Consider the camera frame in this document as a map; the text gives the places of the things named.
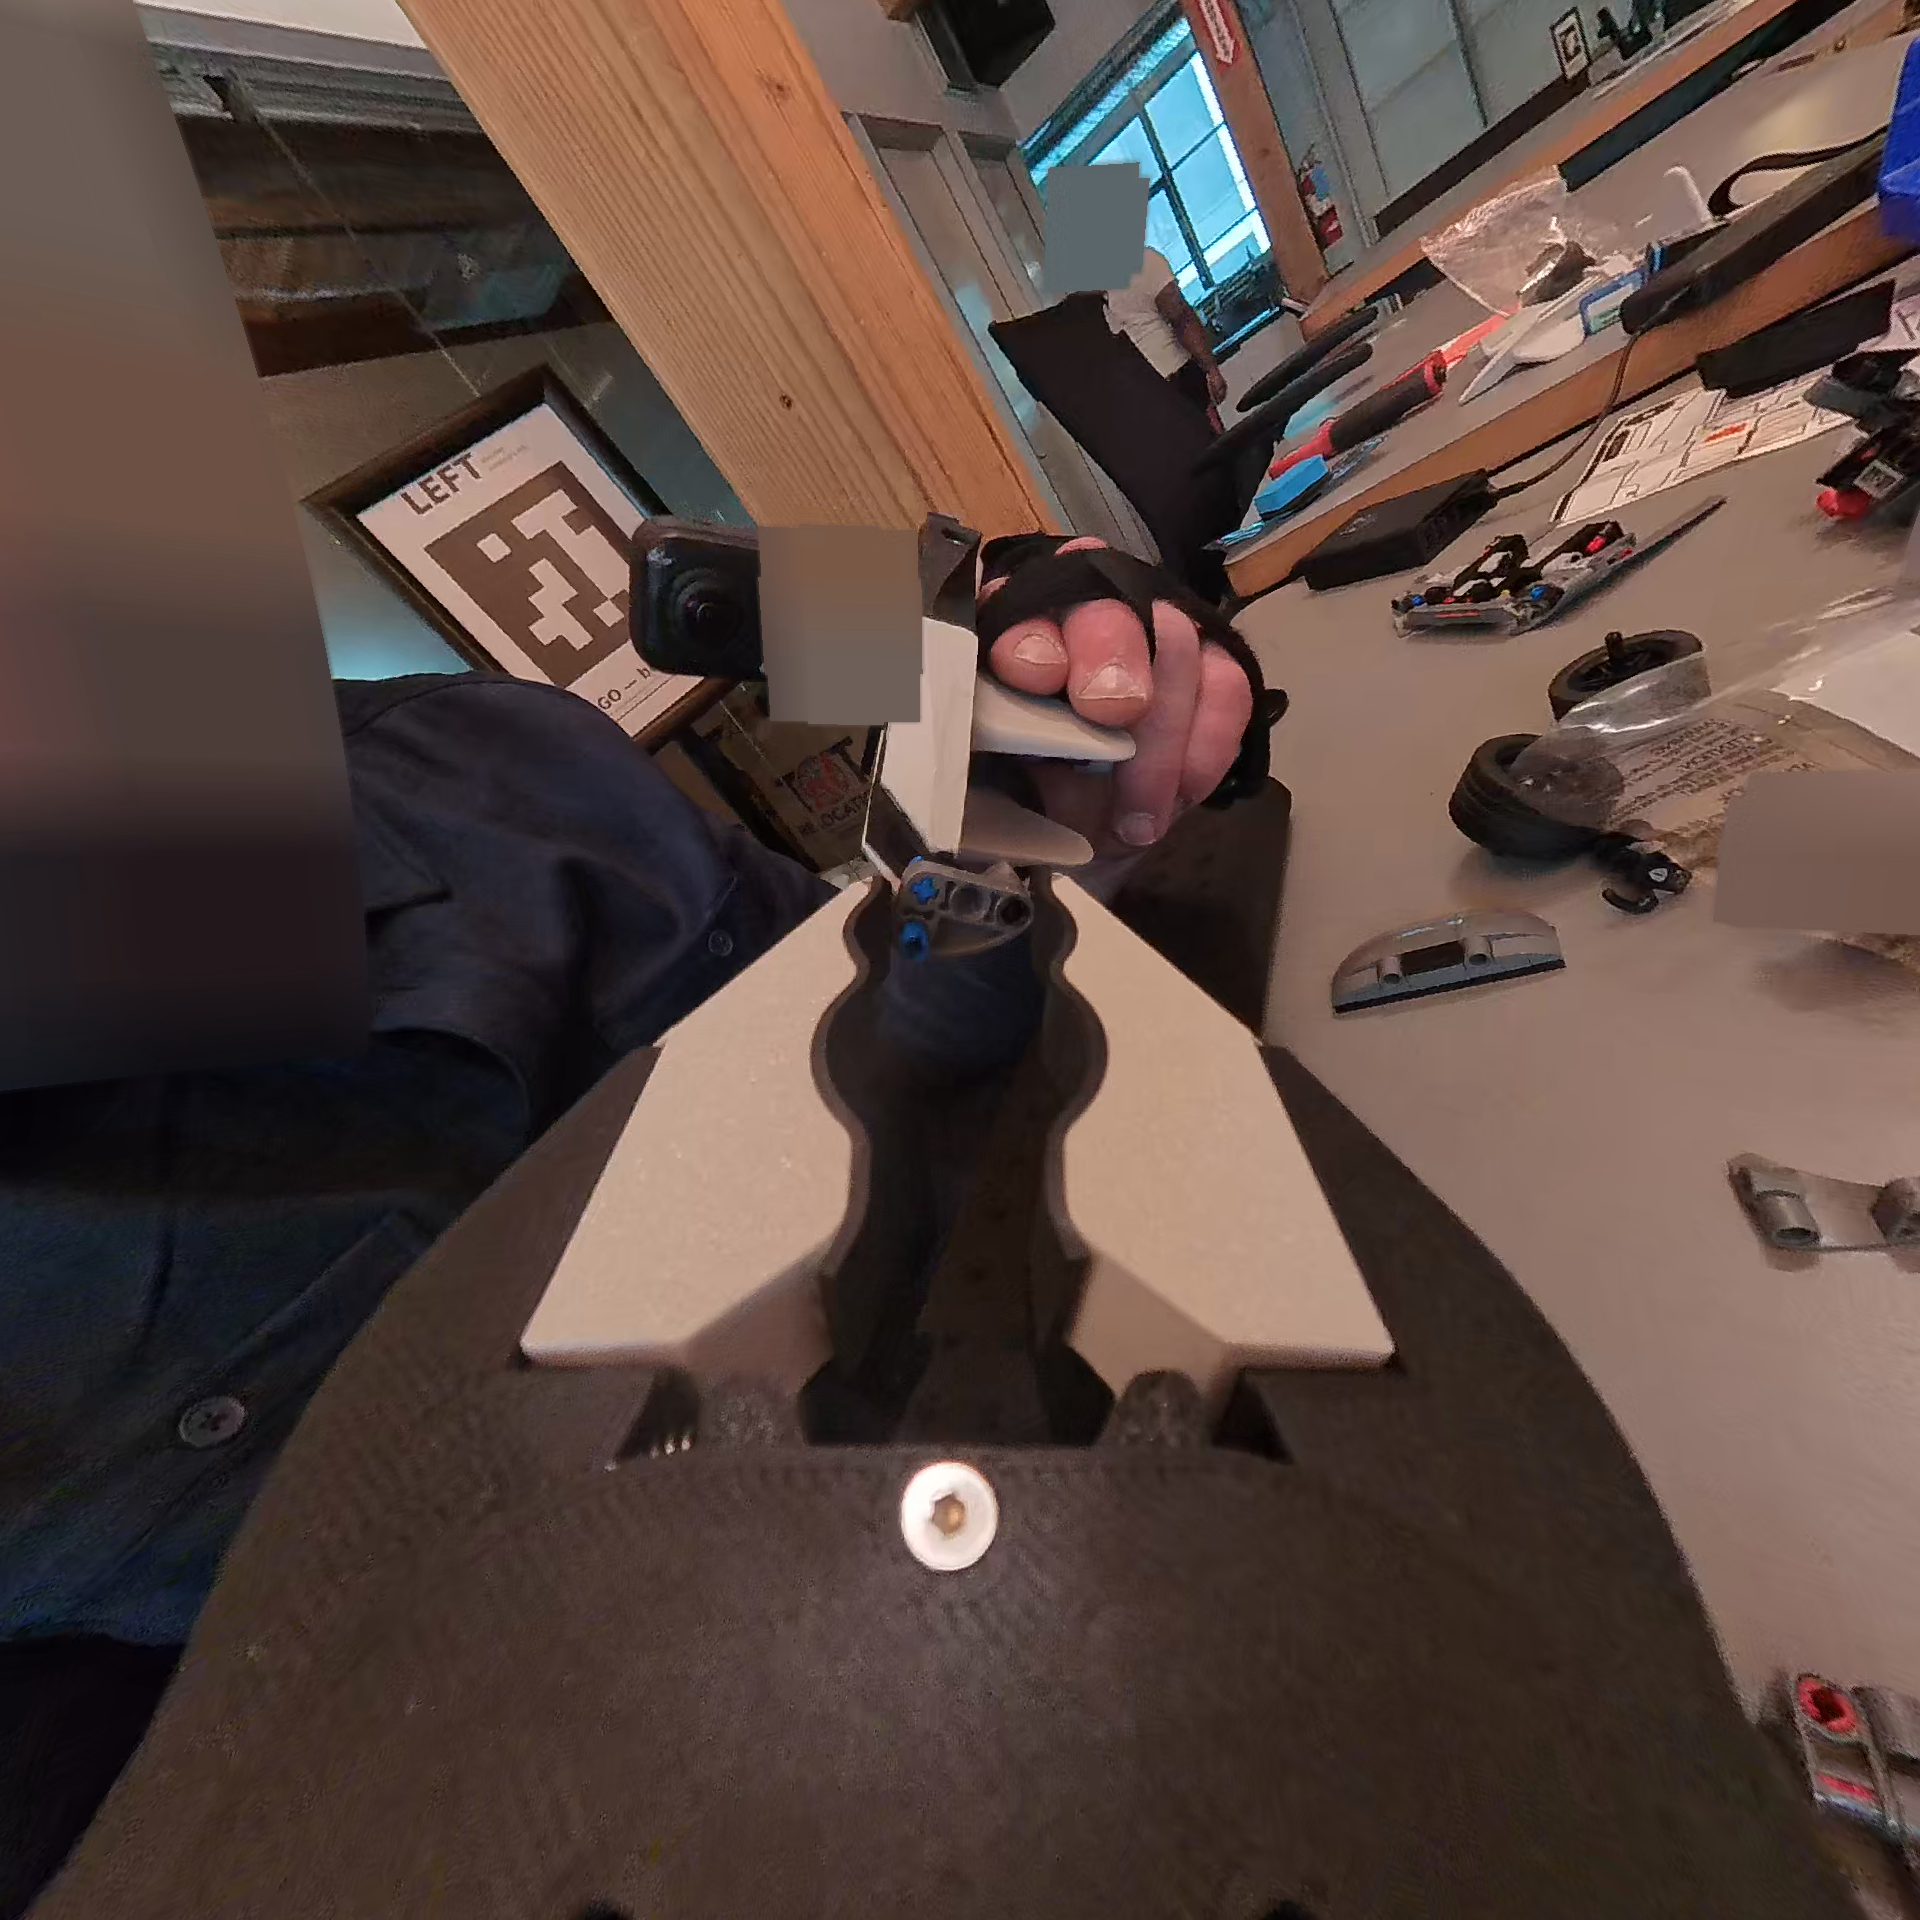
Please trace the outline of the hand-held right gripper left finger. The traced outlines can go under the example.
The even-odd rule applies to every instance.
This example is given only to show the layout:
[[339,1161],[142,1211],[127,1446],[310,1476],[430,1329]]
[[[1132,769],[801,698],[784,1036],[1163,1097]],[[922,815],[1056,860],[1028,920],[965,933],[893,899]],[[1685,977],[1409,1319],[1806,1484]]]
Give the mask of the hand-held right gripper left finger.
[[526,1367],[646,1367],[803,1386],[834,1367],[823,1272],[868,1196],[861,1120],[823,1081],[823,1018],[868,988],[861,909],[686,1014],[526,1319]]

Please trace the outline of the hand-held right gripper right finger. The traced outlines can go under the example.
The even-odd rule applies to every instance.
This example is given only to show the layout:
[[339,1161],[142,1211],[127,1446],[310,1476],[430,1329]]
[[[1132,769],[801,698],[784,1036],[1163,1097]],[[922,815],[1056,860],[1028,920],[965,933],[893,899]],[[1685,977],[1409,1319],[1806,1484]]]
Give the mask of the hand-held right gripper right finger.
[[1386,1368],[1396,1336],[1303,1161],[1264,1036],[1070,871],[1043,893],[1043,1336],[1100,1386],[1245,1368]]

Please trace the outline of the dark grey brick panel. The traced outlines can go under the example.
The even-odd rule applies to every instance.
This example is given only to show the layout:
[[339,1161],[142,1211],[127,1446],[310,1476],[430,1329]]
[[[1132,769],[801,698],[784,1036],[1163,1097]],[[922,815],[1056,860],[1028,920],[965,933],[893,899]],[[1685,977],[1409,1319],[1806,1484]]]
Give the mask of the dark grey brick panel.
[[902,962],[973,962],[1040,925],[1040,899],[1015,866],[943,866],[910,860],[893,893],[893,954]]

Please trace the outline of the large toy brick car model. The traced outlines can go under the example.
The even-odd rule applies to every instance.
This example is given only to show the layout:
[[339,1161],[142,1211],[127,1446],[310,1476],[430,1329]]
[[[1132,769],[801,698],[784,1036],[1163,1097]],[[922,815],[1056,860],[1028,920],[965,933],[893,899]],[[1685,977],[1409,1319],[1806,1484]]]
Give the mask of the large toy brick car model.
[[1920,1881],[1920,1701],[1800,1675],[1790,1750],[1800,1750],[1806,1796],[1881,1833]]

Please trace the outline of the person's left forearm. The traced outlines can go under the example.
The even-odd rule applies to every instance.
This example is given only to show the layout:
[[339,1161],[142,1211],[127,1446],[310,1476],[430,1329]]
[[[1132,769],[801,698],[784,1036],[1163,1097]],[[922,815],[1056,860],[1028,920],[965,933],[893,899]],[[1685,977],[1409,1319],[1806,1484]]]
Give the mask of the person's left forearm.
[[870,1004],[870,1057],[893,1081],[965,1091],[1015,1073],[1043,1030],[1040,944],[991,944],[957,962],[893,954]]

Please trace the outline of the black office chair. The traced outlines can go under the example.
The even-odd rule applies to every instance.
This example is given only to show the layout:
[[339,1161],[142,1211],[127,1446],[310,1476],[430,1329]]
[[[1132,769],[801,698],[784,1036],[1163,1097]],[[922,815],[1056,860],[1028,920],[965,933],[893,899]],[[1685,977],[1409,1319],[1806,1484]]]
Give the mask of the black office chair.
[[1282,421],[1369,363],[1369,333],[1333,328],[1297,382],[1264,382],[1236,428],[1206,428],[1112,328],[1100,289],[1040,313],[991,313],[991,355],[1070,428],[1070,448],[1132,501],[1171,582],[1225,603],[1225,529],[1253,518]]

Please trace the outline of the black power brick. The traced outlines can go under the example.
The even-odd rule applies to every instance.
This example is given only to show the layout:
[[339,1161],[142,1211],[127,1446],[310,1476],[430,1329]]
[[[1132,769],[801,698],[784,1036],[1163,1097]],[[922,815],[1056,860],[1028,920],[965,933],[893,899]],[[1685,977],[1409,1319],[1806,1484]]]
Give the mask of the black power brick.
[[1378,501],[1378,506],[1346,518],[1322,546],[1303,546],[1297,582],[1346,594],[1346,582],[1411,574],[1457,529],[1472,529],[1489,518],[1489,501],[1499,501],[1489,469],[1457,469],[1457,483]]

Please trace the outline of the red black electric screwdriver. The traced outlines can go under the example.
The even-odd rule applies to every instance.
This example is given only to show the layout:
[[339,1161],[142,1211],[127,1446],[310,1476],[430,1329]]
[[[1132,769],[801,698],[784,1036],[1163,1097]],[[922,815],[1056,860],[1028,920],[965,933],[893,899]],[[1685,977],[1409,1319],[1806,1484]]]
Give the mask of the red black electric screwdriver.
[[1411,421],[1424,403],[1442,403],[1442,382],[1445,382],[1445,355],[1424,355],[1409,378],[1386,378],[1378,397],[1362,397],[1333,421],[1322,421],[1312,448],[1276,453],[1268,483],[1297,469],[1297,459],[1333,459],[1346,448],[1386,436],[1396,421]]

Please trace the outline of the small black toy tyre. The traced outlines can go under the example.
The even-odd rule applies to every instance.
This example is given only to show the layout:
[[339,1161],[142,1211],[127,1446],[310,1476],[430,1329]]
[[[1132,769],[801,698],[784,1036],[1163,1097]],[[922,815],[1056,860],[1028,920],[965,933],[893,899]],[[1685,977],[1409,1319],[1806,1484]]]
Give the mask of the small black toy tyre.
[[1598,649],[1581,649],[1547,673],[1547,724],[1566,724],[1585,699],[1632,714],[1632,724],[1661,724],[1661,714],[1685,714],[1708,698],[1711,698],[1708,644],[1679,637],[1679,622],[1643,622],[1643,637],[1600,637]]
[[1541,736],[1479,736],[1445,792],[1445,822],[1524,866],[1585,860],[1620,815],[1620,764],[1615,751],[1541,751]]

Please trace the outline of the flat brick assembly grey blade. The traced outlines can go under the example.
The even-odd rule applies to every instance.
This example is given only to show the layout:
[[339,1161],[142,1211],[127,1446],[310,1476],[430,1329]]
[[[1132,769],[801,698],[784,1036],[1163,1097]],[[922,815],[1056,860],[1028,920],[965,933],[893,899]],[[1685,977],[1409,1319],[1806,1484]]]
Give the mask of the flat brick assembly grey blade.
[[1472,563],[1424,574],[1411,594],[1396,594],[1386,619],[1396,637],[1538,637],[1585,605],[1598,594],[1615,594],[1632,563],[1685,538],[1708,518],[1726,518],[1726,501],[1669,518],[1661,529],[1581,524],[1547,546],[1489,538]]

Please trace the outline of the narrow wooden pillar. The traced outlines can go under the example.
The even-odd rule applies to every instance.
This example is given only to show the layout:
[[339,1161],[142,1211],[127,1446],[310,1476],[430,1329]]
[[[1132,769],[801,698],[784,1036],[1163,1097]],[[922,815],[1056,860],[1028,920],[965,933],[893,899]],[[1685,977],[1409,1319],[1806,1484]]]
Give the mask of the narrow wooden pillar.
[[1236,65],[1206,62],[1206,82],[1216,82],[1225,136],[1245,155],[1245,176],[1253,176],[1253,202],[1264,202],[1264,230],[1268,230],[1282,297],[1322,297],[1325,289],[1325,260],[1312,241],[1312,214],[1303,214],[1303,189],[1297,189],[1297,155],[1282,155],[1282,128],[1276,128],[1276,99],[1268,99],[1253,32],[1245,32]]

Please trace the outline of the small bag of black pins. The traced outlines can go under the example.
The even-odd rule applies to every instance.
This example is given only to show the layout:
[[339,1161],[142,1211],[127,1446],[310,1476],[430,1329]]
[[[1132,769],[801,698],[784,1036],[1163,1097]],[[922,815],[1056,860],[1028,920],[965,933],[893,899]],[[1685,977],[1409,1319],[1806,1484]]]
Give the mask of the small bag of black pins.
[[1920,619],[1888,605],[1740,664],[1656,668],[1541,728],[1509,778],[1538,815],[1708,847],[1753,769],[1907,769]]

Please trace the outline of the wood-edged desk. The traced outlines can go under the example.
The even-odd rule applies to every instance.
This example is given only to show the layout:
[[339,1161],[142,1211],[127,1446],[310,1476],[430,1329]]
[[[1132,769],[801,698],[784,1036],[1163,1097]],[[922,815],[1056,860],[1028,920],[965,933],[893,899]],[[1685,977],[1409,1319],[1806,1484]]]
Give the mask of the wood-edged desk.
[[1557,99],[1547,119],[1538,119],[1516,142],[1472,164],[1445,198],[1433,198],[1386,241],[1369,241],[1346,278],[1325,278],[1325,289],[1303,310],[1303,343],[1322,343],[1325,328],[1346,328],[1369,297],[1386,297],[1386,310],[1424,297],[1442,287],[1433,230],[1445,230],[1472,202],[1489,202],[1524,176],[1547,176],[1585,155],[1598,155],[1585,168],[1615,168],[1620,155],[1639,155],[1656,128],[1669,128],[1685,115],[1685,99],[1661,115],[1669,93],[1695,93],[1695,82],[1800,40],[1819,18],[1824,18],[1824,0],[1711,0],[1711,5],[1695,5],[1679,32],[1661,32],[1620,76],[1600,76],[1581,99]]

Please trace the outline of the black flat power bank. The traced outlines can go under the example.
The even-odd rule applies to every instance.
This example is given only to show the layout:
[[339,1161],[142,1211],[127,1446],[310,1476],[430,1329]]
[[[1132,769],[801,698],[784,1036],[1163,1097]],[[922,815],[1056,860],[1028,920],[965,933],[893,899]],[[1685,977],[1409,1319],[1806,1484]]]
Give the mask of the black flat power bank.
[[[1888,164],[1888,128],[1865,128],[1847,142],[1800,142],[1800,155],[1740,164],[1708,198],[1711,230],[1679,230],[1679,241],[1643,252],[1643,289],[1620,310],[1620,333],[1669,328],[1669,313],[1740,289],[1777,260],[1790,260],[1800,241],[1819,241],[1824,223],[1865,202],[1881,198],[1881,164]],[[1753,176],[1753,168],[1790,168],[1790,176],[1777,198],[1740,202],[1731,189]]]

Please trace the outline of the small black red brick assembly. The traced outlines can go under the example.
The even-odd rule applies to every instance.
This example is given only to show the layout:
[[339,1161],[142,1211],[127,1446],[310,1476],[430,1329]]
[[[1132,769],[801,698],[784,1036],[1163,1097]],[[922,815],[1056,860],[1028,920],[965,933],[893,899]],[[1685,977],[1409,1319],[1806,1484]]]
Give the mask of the small black red brick assembly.
[[1860,524],[1920,489],[1920,355],[1847,355],[1806,382],[1860,436],[1819,469],[1819,518]]

